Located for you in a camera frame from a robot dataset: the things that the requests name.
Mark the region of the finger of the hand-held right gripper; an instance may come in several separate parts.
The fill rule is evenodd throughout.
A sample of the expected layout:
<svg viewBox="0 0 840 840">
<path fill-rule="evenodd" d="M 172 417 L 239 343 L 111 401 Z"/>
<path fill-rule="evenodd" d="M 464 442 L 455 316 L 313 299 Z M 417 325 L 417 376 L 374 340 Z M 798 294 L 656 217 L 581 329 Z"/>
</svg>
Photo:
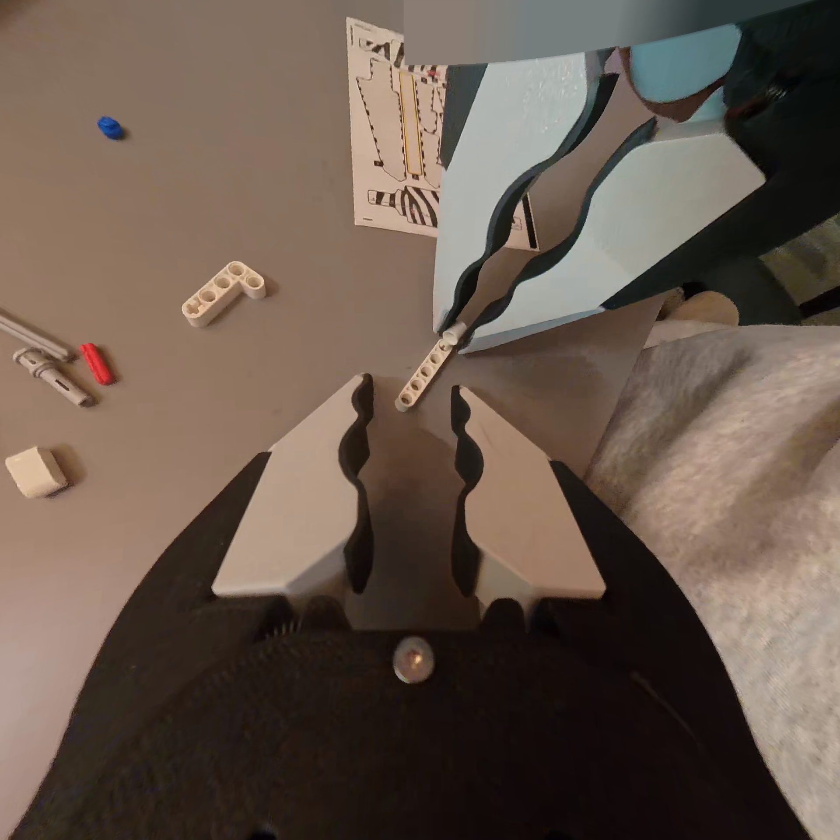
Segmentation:
<svg viewBox="0 0 840 840">
<path fill-rule="evenodd" d="M 617 83 L 610 51 L 485 65 L 448 163 L 437 212 L 434 330 L 458 320 L 483 265 L 508 241 L 535 180 L 572 152 Z"/>
<path fill-rule="evenodd" d="M 495 349 L 606 309 L 615 295 L 730 211 L 765 175 L 719 120 L 633 131 L 584 195 L 572 233 L 531 260 L 460 351 Z"/>
</svg>

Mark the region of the grey lego axle pin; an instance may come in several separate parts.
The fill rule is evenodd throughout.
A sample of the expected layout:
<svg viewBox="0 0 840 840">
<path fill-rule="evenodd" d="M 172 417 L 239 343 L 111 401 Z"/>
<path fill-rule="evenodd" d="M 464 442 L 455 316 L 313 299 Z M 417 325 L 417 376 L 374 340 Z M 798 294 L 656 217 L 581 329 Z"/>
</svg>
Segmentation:
<svg viewBox="0 0 840 840">
<path fill-rule="evenodd" d="M 91 407 L 96 404 L 95 398 L 65 376 L 57 366 L 57 362 L 42 350 L 20 349 L 14 353 L 13 360 L 30 375 L 46 383 L 74 406 Z"/>
</svg>

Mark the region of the white L-shaped lego beam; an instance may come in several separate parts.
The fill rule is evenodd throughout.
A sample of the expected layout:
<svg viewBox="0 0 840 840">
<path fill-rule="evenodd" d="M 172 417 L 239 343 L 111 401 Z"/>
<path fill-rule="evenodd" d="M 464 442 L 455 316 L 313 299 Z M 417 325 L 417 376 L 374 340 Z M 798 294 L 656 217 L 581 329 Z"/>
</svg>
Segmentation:
<svg viewBox="0 0 840 840">
<path fill-rule="evenodd" d="M 266 280 L 240 260 L 219 270 L 182 304 L 182 315 L 195 328 L 204 328 L 221 316 L 237 299 L 266 296 Z"/>
</svg>

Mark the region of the red lego piece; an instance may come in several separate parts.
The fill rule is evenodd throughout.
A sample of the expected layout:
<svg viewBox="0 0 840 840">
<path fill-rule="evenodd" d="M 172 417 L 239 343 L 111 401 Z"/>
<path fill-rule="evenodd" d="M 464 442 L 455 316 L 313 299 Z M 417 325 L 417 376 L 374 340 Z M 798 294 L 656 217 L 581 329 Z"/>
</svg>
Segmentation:
<svg viewBox="0 0 840 840">
<path fill-rule="evenodd" d="M 83 343 L 78 347 L 78 351 L 96 383 L 110 386 L 117 382 L 118 377 L 112 370 L 107 355 L 95 343 Z"/>
</svg>

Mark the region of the white sloped lego piece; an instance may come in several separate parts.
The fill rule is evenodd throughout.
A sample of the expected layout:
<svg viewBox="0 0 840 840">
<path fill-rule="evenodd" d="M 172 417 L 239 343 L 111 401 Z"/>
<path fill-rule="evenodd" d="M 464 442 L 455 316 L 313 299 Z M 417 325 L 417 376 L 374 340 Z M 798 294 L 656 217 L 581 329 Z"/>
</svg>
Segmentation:
<svg viewBox="0 0 840 840">
<path fill-rule="evenodd" d="M 5 466 L 20 493 L 40 499 L 66 489 L 70 481 L 49 448 L 32 447 L 5 458 Z"/>
</svg>

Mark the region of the thin white lego beam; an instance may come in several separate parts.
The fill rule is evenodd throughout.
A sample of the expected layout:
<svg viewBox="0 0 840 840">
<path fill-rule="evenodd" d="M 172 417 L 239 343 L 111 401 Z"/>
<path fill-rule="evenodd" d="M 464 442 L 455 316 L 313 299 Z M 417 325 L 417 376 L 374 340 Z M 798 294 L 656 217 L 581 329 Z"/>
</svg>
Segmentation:
<svg viewBox="0 0 840 840">
<path fill-rule="evenodd" d="M 417 404 L 445 365 L 454 347 L 452 341 L 446 337 L 437 339 L 435 346 L 425 356 L 395 399 L 395 408 L 398 412 L 406 413 Z"/>
</svg>

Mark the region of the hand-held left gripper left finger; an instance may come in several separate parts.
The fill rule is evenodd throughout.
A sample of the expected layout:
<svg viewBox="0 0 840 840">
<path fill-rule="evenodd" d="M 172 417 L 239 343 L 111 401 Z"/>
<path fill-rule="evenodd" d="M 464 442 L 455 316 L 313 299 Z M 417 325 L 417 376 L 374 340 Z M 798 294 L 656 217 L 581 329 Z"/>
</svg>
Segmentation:
<svg viewBox="0 0 840 840">
<path fill-rule="evenodd" d="M 343 599 L 364 591 L 374 537 L 360 472 L 373 400 L 371 375 L 357 374 L 270 447 L 215 596 Z"/>
</svg>

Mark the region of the zebra sticker sheet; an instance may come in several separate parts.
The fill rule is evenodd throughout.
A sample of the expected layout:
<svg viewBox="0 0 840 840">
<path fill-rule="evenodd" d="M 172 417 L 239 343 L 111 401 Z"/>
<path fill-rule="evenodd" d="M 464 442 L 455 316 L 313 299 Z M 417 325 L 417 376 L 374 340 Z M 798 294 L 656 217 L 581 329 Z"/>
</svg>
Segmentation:
<svg viewBox="0 0 840 840">
<path fill-rule="evenodd" d="M 410 65 L 404 36 L 347 17 L 353 220 L 435 238 L 448 68 Z"/>
</svg>

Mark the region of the beige shoe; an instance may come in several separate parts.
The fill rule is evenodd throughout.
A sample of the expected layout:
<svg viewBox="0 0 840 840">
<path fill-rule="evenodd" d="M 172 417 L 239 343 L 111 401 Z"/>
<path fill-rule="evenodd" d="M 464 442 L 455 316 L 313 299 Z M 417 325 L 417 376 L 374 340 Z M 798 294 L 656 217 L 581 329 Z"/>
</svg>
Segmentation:
<svg viewBox="0 0 840 840">
<path fill-rule="evenodd" d="M 735 303 L 720 292 L 702 290 L 689 296 L 682 288 L 677 288 L 665 295 L 656 320 L 703 322 L 737 327 L 740 324 L 740 315 Z"/>
</svg>

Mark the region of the black office chair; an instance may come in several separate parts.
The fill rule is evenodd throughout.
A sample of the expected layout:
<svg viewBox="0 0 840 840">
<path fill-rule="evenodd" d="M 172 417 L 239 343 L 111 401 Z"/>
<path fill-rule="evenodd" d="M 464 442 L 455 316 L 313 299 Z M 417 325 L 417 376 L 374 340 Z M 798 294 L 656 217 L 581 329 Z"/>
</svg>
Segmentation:
<svg viewBox="0 0 840 840">
<path fill-rule="evenodd" d="M 738 259 L 689 278 L 681 286 L 686 298 L 715 291 L 738 310 L 739 325 L 801 326 L 800 309 L 759 258 Z"/>
</svg>

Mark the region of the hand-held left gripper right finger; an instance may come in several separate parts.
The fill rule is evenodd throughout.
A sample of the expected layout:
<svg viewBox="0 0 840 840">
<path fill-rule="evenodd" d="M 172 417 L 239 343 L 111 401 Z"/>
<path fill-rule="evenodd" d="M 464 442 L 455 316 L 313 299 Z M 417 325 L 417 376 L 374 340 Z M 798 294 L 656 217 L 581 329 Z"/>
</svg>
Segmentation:
<svg viewBox="0 0 840 840">
<path fill-rule="evenodd" d="M 462 595 L 598 600 L 606 584 L 550 457 L 462 385 L 450 396 L 456 502 L 451 571 Z"/>
</svg>

